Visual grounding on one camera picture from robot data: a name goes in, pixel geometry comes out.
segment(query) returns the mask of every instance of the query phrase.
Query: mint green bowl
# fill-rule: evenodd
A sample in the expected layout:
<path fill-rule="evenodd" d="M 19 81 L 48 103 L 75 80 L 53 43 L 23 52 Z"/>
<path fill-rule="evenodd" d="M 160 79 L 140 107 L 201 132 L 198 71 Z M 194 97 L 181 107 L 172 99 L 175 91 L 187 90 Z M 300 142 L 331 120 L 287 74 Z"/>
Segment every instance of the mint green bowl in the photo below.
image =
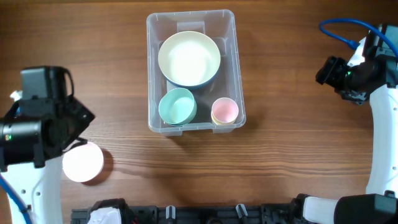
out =
<path fill-rule="evenodd" d="M 159 103 L 162 120 L 172 126 L 188 124 L 197 113 L 197 104 L 191 91 L 176 88 L 166 93 Z"/>

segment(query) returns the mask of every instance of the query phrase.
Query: gray plastic container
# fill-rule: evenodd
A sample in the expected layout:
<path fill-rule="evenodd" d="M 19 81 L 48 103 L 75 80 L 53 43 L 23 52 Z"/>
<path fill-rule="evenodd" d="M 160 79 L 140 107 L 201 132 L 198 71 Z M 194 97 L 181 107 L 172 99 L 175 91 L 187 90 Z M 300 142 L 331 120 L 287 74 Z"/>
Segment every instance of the gray plastic container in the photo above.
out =
<path fill-rule="evenodd" d="M 168 82 L 159 68 L 157 57 L 164 41 L 182 31 L 197 31 L 212 38 L 221 53 L 220 68 L 208 85 L 191 90 L 197 103 L 197 115 L 181 127 L 165 123 L 159 115 L 159 102 L 170 90 L 176 88 Z M 212 129 L 214 133 L 228 133 L 246 122 L 241 68 L 235 17 L 230 10 L 153 13 L 147 18 L 148 46 L 148 126 L 165 136 L 180 136 L 183 131 Z M 211 106 L 221 97 L 233 99 L 239 107 L 234 124 L 215 125 L 211 120 Z"/>

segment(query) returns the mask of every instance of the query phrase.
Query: pink cup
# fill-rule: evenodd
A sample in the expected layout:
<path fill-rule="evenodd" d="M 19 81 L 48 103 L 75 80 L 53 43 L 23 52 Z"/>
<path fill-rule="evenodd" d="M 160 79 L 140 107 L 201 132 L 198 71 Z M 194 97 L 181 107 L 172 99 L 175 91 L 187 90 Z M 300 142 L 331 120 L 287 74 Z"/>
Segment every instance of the pink cup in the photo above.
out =
<path fill-rule="evenodd" d="M 233 124 L 238 114 L 238 105 L 227 97 L 216 100 L 211 107 L 211 118 L 216 124 Z"/>

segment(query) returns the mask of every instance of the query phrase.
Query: brown wood surface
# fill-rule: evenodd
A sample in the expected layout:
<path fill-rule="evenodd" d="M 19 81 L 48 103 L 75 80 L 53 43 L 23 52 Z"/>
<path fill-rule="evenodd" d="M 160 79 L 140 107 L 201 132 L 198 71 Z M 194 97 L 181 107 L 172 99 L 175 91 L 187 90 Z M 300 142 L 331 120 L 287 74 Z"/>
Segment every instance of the brown wood surface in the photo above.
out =
<path fill-rule="evenodd" d="M 5 4 L 0 114 L 12 105 L 9 94 L 21 88 L 23 67 L 72 71 L 77 98 L 96 114 L 83 137 L 109 154 L 97 182 L 78 184 L 63 175 L 65 223 L 71 209 L 107 198 L 164 207 L 363 194 L 371 170 L 371 109 L 315 82 L 328 56 L 349 59 L 353 53 L 319 32 L 318 23 L 332 17 L 398 22 L 397 6 L 376 0 Z M 162 137 L 147 126 L 146 17 L 211 9 L 236 16 L 246 124 L 230 134 Z M 350 39 L 366 35 L 355 26 L 330 29 Z M 0 223 L 11 223 L 4 192 Z"/>

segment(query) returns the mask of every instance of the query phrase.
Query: blue cable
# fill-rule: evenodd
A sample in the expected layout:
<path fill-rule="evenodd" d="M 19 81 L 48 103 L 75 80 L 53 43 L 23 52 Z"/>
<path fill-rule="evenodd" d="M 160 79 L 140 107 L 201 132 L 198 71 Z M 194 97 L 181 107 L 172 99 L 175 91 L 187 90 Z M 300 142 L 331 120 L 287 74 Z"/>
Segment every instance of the blue cable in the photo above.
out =
<path fill-rule="evenodd" d="M 26 224 L 32 224 L 32 221 L 30 220 L 29 213 L 28 213 L 27 208 L 25 207 L 23 201 L 18 197 L 18 195 L 8 185 L 6 180 L 4 180 L 1 175 L 0 175 L 0 186 L 3 187 L 3 189 L 7 192 L 8 196 L 10 196 L 10 198 L 18 206 L 19 210 L 21 211 L 22 215 L 24 216 Z"/>
<path fill-rule="evenodd" d="M 338 39 L 340 41 L 343 41 L 344 43 L 346 43 L 349 47 L 351 47 L 353 50 L 356 50 L 359 46 L 359 43 L 354 41 L 354 40 L 347 40 L 345 38 L 342 38 L 336 34 L 332 34 L 331 32 L 325 30 L 323 28 L 323 25 L 325 24 L 332 24 L 332 23 L 339 23 L 339 22 L 347 22 L 347 23 L 352 23 L 352 24 L 357 24 L 360 26 L 363 26 L 367 29 L 369 29 L 370 31 L 372 31 L 374 34 L 376 34 L 377 36 L 380 37 L 380 39 L 382 41 L 384 41 L 388 47 L 393 51 L 393 53 L 395 54 L 397 60 L 398 60 L 398 49 L 397 47 L 384 35 L 382 34 L 379 30 L 377 30 L 374 26 L 372 26 L 371 24 L 368 24 L 366 22 L 363 22 L 361 20 L 357 20 L 357 19 L 350 19 L 350 18 L 337 18 L 337 19 L 328 19 L 325 20 L 321 23 L 319 23 L 319 29 L 326 35 Z"/>

